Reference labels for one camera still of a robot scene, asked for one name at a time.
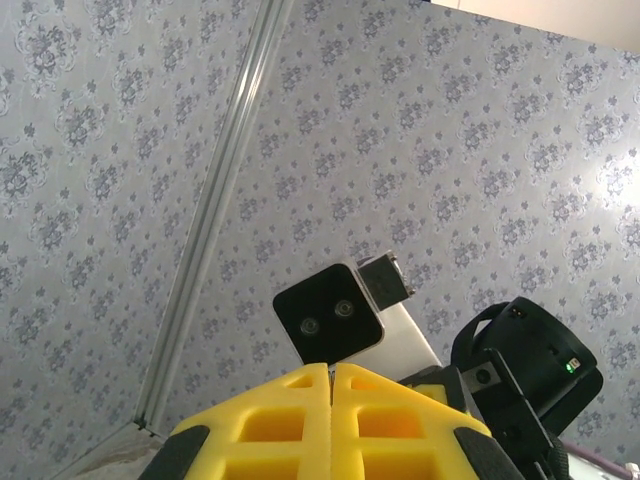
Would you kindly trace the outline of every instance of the wallpaper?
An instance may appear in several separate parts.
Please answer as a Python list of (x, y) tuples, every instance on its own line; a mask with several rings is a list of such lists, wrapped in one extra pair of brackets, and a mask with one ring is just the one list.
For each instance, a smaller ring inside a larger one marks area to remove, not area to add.
[(3, 3), (0, 478), (131, 420), (256, 9)]
[(443, 359), (492, 303), (524, 295), (562, 319), (606, 377), (566, 438), (624, 458), (640, 56), (417, 0), (300, 0), (276, 57), (162, 430), (299, 365), (275, 293), (391, 248)]

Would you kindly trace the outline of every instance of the black plastic part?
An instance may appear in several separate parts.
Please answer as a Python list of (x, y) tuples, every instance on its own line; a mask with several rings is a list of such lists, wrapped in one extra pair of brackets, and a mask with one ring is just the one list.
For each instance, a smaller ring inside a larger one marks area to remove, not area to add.
[(380, 311), (409, 298), (404, 278), (389, 255), (361, 266), (358, 273)]
[[(476, 334), (487, 320), (491, 322)], [(553, 315), (523, 297), (492, 305), (469, 322), (453, 342), (451, 363), (465, 372), (485, 349), (500, 352), (538, 418), (556, 435), (602, 387), (589, 349)], [(576, 359), (579, 367), (568, 369)]]
[(498, 442), (468, 427), (453, 433), (478, 480), (524, 480)]
[(554, 435), (560, 435), (584, 410), (585, 399), (595, 398), (602, 390), (603, 384), (602, 373), (597, 368), (593, 369), (540, 418), (542, 424)]
[(442, 385), (447, 396), (447, 406), (462, 413), (470, 413), (474, 418), (484, 421), (482, 414), (473, 400), (469, 388), (462, 380), (460, 371), (455, 365), (447, 367), (428, 367), (400, 382), (401, 385)]
[[(336, 314), (341, 301), (353, 306), (348, 318)], [(322, 270), (280, 292), (273, 308), (303, 363), (333, 365), (382, 340), (382, 324), (354, 272), (342, 263)], [(300, 329), (305, 319), (318, 321), (313, 335)]]
[(569, 475), (569, 456), (562, 441), (553, 433), (547, 432), (553, 448), (547, 455), (547, 464), (553, 473), (554, 480), (571, 480)]
[(499, 381), (492, 379), (473, 398), (487, 427), (518, 470), (527, 480), (537, 480), (540, 467), (549, 471), (546, 459), (553, 448), (551, 440), (498, 351), (484, 350), (474, 355), (469, 368), (488, 363)]
[(209, 427), (204, 425), (172, 435), (138, 480), (183, 480), (208, 436)]

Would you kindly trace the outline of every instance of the yellow foam block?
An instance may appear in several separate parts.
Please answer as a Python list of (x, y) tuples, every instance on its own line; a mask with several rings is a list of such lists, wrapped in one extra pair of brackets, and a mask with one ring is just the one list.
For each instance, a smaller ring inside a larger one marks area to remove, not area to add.
[(210, 433), (187, 480), (473, 480), (454, 436), (489, 430), (364, 368), (307, 365), (190, 417)]
[(339, 364), (331, 414), (332, 480), (477, 478), (454, 430), (490, 435), (464, 413), (356, 365)]
[(306, 365), (184, 420), (210, 433), (186, 480), (327, 480), (331, 404), (327, 366)]

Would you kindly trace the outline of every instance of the dual camera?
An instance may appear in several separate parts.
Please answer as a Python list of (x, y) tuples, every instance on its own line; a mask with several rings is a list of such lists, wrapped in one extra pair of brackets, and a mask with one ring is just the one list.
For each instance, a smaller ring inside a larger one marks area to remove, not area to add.
[(334, 364), (382, 340), (355, 271), (337, 263), (279, 293), (274, 310), (304, 363)]

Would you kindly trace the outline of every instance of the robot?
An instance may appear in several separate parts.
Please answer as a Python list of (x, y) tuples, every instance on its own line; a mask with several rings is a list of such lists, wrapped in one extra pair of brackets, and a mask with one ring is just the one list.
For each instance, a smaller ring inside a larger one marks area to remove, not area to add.
[(278, 294), (305, 365), (181, 422), (140, 480), (568, 479), (557, 435), (602, 388), (587, 347), (519, 297), (443, 367), (413, 293), (387, 252)]

